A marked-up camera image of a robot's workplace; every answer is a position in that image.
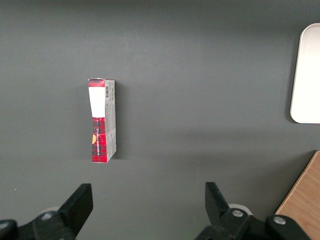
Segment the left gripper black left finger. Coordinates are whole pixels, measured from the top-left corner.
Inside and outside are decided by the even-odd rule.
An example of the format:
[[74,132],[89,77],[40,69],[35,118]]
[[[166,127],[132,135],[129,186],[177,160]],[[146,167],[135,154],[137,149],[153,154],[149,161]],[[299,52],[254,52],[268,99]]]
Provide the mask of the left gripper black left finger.
[[92,185],[81,184],[58,208],[41,213],[18,226],[13,219],[0,221],[2,240],[74,240],[93,210]]

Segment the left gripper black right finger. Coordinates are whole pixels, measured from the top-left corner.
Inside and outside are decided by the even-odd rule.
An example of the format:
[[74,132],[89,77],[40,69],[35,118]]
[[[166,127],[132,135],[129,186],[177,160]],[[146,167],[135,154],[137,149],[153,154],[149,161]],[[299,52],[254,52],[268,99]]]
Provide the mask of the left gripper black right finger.
[[264,221],[238,207],[229,207],[215,182],[205,183],[205,210],[210,225],[197,240],[309,240],[292,218],[269,215]]

